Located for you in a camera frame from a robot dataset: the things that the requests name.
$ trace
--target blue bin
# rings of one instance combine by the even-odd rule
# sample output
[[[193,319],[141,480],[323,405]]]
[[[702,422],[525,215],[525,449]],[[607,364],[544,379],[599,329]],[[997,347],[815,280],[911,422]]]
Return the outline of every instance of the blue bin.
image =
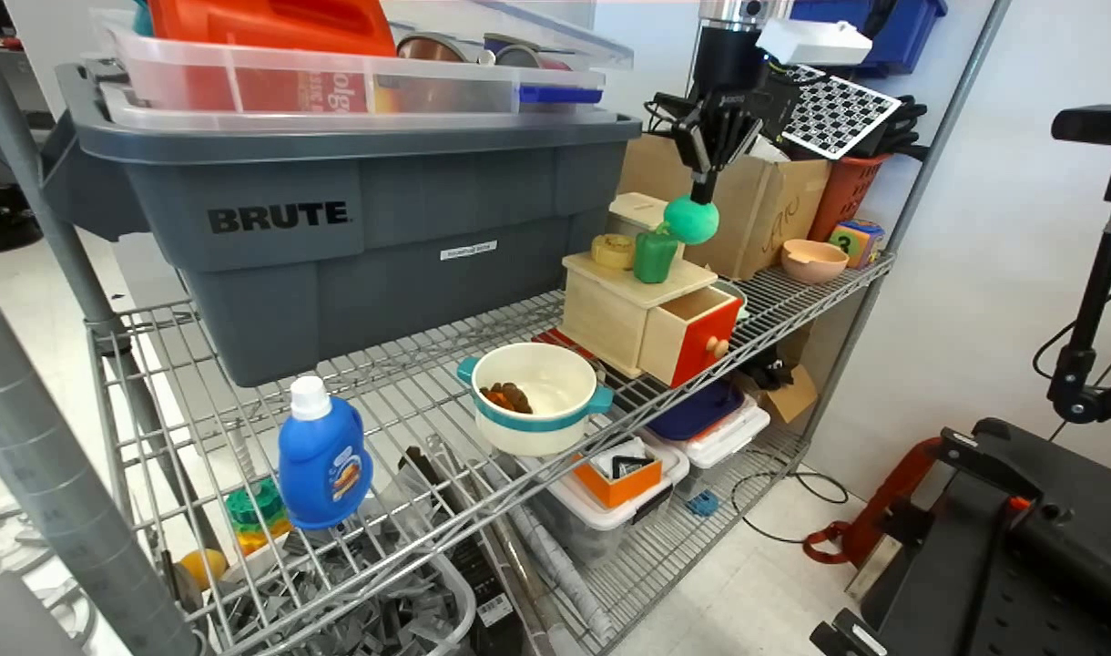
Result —
[[[876,0],[799,0],[802,20],[853,20],[868,25]],[[881,25],[876,51],[859,67],[865,76],[916,73],[934,25],[947,15],[947,0],[896,0]]]

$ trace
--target red strap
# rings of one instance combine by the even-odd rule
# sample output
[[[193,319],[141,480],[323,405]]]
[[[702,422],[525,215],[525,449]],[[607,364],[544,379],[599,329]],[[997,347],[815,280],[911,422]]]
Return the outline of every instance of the red strap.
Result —
[[[849,552],[842,549],[849,523],[836,521],[811,534],[802,539],[805,557],[825,560],[825,565],[844,565]]]

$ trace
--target cardboard box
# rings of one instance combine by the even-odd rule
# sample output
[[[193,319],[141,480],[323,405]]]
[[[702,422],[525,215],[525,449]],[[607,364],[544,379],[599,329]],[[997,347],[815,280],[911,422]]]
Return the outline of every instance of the cardboard box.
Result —
[[[765,388],[765,409],[783,422],[794,425],[815,405],[815,379],[805,364],[794,367],[794,381],[779,388]]]
[[[827,181],[827,159],[787,159],[760,139],[751,158],[741,158],[720,170],[715,192],[720,234],[687,249],[687,260],[715,266],[732,280],[753,275],[771,266],[783,239],[810,234]],[[669,139],[646,133],[628,144],[621,192],[651,192],[669,200],[687,190],[692,170],[677,159]]]

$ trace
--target shelf post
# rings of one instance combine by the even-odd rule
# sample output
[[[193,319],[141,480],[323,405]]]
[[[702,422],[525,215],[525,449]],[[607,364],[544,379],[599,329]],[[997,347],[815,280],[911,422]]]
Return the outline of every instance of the shelf post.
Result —
[[[884,251],[893,251],[893,254],[896,254],[896,249],[906,235],[906,217],[919,210],[919,204],[923,204],[923,198],[930,190],[934,170],[939,169],[939,150],[952,141],[952,132],[956,132],[956,124],[957,124],[961,109],[966,109],[970,91],[976,87],[976,76],[981,76],[989,54],[991,54],[991,45],[995,45],[997,25],[1002,25],[1008,7],[1014,7],[1014,0],[991,0],[991,7],[989,7],[985,28],[981,28],[981,35],[973,45],[973,54],[966,57],[966,67],[957,73],[956,94],[952,94],[947,111],[939,120],[939,132],[936,132],[936,139],[930,144],[930,158],[924,158],[924,164],[923,164],[923,170],[919,170],[919,179],[916,179],[916,186],[911,186],[911,192],[905,200],[905,210],[900,210],[900,217],[896,217],[896,226],[890,234]],[[831,374],[825,381],[825,398],[836,398],[836,388],[838,388],[838,381],[844,374],[844,364],[853,358],[853,347],[855,347],[855,340],[859,340],[859,331],[865,331],[865,324],[868,324],[868,316],[870,316],[870,308],[877,303],[877,292],[881,292],[881,280],[859,299],[855,316],[853,316],[853,324],[844,331],[844,342],[842,342],[842,348],[838,348],[838,358],[831,364]],[[805,422],[805,438],[802,438],[799,460],[805,460],[805,450],[811,449],[811,438],[815,438],[815,425],[820,425],[825,415],[827,415],[827,401],[820,401],[811,409],[811,415]]]
[[[0,312],[0,478],[139,656],[188,656],[188,634],[125,514]]]
[[[57,210],[51,207],[51,200],[44,198],[39,150],[22,124],[22,111],[17,111],[3,76],[0,76],[0,153],[3,153],[3,159],[14,173],[14,181],[17,181],[22,198],[31,200],[44,235],[49,235],[49,249],[57,260],[57,268],[66,273],[66,280],[69,280],[69,289],[73,289],[73,295],[84,308],[89,340],[112,364],[112,370],[119,379],[119,388],[129,398],[130,418],[148,438],[168,488],[175,490],[179,504],[197,499],[193,480],[185,478],[185,471],[168,464],[168,446],[163,446],[163,432],[159,432],[159,412],[154,405],[147,374],[139,370],[139,364],[130,358],[130,342],[125,340],[125,324],[112,312],[112,306],[106,299],[106,289],[89,263],[89,251],[84,251],[76,228],[69,221],[61,221]],[[203,516],[203,511],[197,511],[193,533],[197,533],[199,545],[207,545],[207,549],[220,545],[220,534],[216,534],[210,521]]]

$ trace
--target white bottle cap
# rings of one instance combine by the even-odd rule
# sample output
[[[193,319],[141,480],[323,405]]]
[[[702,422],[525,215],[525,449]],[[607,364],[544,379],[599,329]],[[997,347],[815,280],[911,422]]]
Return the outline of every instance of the white bottle cap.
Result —
[[[329,393],[323,379],[321,374],[298,374],[290,381],[290,418],[294,422],[318,422],[323,415],[332,415],[332,393]]]

